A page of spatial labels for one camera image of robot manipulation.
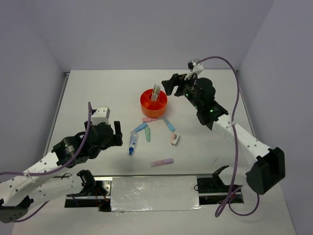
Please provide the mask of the grey white thin pen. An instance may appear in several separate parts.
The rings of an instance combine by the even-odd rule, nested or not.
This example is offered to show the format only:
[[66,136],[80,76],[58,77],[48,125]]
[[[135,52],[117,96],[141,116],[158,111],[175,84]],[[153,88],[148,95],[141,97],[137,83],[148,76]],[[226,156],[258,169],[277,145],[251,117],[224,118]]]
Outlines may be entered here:
[[152,95],[151,95],[151,101],[155,100],[155,91],[156,91],[156,89],[157,89],[157,86],[155,84],[154,87],[153,87]]

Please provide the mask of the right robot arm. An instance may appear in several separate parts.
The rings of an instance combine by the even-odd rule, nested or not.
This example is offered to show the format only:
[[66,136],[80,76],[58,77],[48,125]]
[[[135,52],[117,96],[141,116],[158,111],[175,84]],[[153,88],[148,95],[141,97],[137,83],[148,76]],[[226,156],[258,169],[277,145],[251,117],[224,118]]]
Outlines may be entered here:
[[215,100],[215,88],[211,80],[193,74],[173,74],[162,81],[166,95],[184,96],[196,108],[202,125],[222,136],[231,144],[238,144],[251,169],[245,172],[248,186],[264,195],[286,175],[285,154],[279,147],[270,148],[258,141],[248,131],[231,119],[231,115]]

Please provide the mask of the blue capped glue bottle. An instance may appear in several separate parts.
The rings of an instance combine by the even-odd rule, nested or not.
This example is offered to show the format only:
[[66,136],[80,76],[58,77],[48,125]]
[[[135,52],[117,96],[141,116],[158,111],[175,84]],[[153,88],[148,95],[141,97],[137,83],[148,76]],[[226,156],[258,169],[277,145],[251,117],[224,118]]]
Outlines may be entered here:
[[132,156],[137,144],[138,134],[136,132],[132,132],[130,136],[130,143],[129,143],[129,156]]

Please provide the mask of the yellow thin pen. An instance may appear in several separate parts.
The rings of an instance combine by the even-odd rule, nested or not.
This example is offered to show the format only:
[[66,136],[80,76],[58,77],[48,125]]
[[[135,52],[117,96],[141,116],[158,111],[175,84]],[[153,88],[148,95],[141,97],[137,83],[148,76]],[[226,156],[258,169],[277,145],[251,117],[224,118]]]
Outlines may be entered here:
[[155,93],[157,91],[157,84],[154,84],[153,87],[153,92],[152,92],[152,96],[151,96],[151,101],[155,101]]

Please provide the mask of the pink purple highlighter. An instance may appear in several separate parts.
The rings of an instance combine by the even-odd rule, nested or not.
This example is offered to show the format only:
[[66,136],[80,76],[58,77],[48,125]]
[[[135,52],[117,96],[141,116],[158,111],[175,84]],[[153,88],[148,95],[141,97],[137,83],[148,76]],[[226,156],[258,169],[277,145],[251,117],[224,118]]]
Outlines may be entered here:
[[169,165],[169,164],[173,164],[173,163],[174,163],[174,160],[172,158],[168,158],[168,159],[150,162],[150,167]]

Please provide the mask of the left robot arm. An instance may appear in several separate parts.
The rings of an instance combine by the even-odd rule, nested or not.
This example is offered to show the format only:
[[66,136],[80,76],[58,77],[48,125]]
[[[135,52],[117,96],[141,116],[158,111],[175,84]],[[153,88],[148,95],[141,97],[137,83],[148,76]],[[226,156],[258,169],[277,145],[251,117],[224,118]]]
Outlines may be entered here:
[[2,223],[24,221],[28,211],[55,198],[79,194],[109,195],[109,185],[98,183],[89,170],[67,170],[95,159],[103,150],[122,145],[119,121],[114,126],[102,122],[91,125],[86,141],[84,132],[65,137],[41,160],[0,185],[0,220]]

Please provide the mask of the pink stapler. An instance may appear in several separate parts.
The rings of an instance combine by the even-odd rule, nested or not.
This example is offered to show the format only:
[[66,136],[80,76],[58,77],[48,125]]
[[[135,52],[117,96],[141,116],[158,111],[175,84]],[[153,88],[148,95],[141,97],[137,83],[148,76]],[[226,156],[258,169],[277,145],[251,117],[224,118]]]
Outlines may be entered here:
[[180,137],[180,135],[178,135],[178,134],[176,134],[176,133],[172,133],[170,144],[171,144],[172,146],[176,146],[177,143],[178,143],[178,141],[179,141],[179,137]]

